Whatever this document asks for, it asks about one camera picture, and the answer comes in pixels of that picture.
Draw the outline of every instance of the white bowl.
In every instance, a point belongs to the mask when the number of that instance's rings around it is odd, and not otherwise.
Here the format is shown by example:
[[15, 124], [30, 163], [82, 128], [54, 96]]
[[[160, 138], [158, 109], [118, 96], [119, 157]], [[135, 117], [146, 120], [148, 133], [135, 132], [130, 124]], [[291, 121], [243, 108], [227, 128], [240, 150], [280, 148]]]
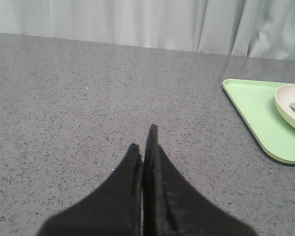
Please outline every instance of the white bowl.
[[279, 87], [275, 93], [275, 106], [284, 120], [295, 129], [295, 111], [290, 104], [295, 102], [295, 84]]

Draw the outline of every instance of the gray speckled countertop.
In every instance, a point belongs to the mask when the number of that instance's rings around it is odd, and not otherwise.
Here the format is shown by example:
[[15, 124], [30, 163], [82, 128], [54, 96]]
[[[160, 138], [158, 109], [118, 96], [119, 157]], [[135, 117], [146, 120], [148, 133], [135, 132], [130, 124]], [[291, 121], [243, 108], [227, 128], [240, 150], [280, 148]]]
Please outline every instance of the gray speckled countertop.
[[98, 187], [148, 128], [205, 197], [295, 236], [295, 166], [268, 157], [226, 78], [295, 83], [295, 62], [0, 33], [0, 236], [34, 235]]

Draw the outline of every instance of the countertop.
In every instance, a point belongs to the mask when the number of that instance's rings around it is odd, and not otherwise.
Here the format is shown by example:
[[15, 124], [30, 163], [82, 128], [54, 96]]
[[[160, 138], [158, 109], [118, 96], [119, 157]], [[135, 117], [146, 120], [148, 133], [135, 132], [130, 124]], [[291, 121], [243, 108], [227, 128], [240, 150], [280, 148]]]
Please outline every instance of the countertop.
[[0, 33], [0, 236], [32, 236], [98, 187], [149, 126], [207, 199], [295, 236], [295, 166], [260, 148], [227, 78], [295, 83], [295, 62]]

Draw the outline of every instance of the white curtain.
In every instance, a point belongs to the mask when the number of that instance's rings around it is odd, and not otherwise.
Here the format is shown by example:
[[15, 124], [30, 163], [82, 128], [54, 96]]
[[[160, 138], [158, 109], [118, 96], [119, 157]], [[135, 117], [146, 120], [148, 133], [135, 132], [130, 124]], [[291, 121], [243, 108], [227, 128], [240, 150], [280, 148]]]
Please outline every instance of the white curtain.
[[0, 32], [295, 60], [295, 0], [0, 0]]

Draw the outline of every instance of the light green plastic tray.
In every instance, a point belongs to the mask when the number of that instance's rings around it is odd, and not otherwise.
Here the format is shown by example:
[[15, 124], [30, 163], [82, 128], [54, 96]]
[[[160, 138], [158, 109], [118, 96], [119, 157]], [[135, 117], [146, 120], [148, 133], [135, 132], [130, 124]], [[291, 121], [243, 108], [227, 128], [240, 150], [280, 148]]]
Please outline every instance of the light green plastic tray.
[[278, 113], [274, 96], [284, 83], [227, 79], [223, 88], [272, 158], [295, 164], [295, 129]]

